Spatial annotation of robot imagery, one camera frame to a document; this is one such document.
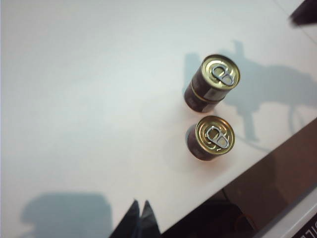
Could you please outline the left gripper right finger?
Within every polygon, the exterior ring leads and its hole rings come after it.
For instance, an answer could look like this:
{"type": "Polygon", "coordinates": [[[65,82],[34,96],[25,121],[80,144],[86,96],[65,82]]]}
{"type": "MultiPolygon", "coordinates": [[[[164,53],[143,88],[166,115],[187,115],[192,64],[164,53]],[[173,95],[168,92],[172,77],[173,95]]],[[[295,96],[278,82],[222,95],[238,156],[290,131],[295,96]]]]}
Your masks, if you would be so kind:
{"type": "Polygon", "coordinates": [[[139,238],[160,238],[161,233],[153,212],[153,209],[148,200],[145,201],[142,215],[139,220],[139,238]]]}

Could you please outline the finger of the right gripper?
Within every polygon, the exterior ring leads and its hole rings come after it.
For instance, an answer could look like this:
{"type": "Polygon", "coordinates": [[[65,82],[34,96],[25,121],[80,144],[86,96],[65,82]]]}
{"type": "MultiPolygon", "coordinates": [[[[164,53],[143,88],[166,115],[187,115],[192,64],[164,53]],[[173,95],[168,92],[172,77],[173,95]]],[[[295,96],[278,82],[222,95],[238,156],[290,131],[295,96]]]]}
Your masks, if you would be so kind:
{"type": "Polygon", "coordinates": [[[317,23],[317,0],[303,1],[290,15],[295,25],[309,25],[317,23]]]}

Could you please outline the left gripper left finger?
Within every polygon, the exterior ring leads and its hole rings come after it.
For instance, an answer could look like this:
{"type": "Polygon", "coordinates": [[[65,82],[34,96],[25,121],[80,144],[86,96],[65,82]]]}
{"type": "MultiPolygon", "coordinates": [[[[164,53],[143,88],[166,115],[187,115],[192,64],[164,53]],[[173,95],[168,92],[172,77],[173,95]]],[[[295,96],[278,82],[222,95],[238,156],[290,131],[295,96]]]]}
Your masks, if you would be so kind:
{"type": "Polygon", "coordinates": [[[140,208],[134,200],[128,211],[113,231],[114,238],[138,238],[140,236],[140,208]]]}

